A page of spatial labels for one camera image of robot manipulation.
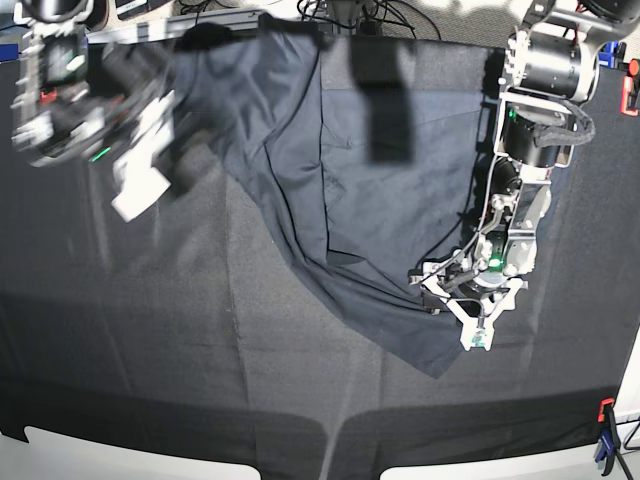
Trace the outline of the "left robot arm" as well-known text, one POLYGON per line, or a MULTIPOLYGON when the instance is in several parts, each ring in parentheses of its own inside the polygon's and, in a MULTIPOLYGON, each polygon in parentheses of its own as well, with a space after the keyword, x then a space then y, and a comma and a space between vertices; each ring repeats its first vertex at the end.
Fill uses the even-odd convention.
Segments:
POLYGON ((485 319, 514 307, 535 267, 537 231, 552 200, 551 175, 595 136, 583 110, 596 91, 599 53, 639 23, 636 1, 581 1, 574 10, 534 1, 510 36, 499 79, 494 157, 469 241, 410 282, 426 311, 485 319))

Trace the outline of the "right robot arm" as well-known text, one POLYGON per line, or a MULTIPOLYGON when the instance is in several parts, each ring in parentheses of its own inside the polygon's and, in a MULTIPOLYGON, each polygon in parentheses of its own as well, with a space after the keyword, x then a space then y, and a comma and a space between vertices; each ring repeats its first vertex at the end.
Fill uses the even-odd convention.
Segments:
POLYGON ((48 168, 75 160, 112 164, 117 192, 144 188, 174 195, 194 179, 178 162, 205 135, 178 87, 174 42, 107 42, 97 56, 117 93, 94 93, 88 80, 90 1, 19 1, 24 27, 20 76, 11 105, 12 143, 25 161, 48 168))

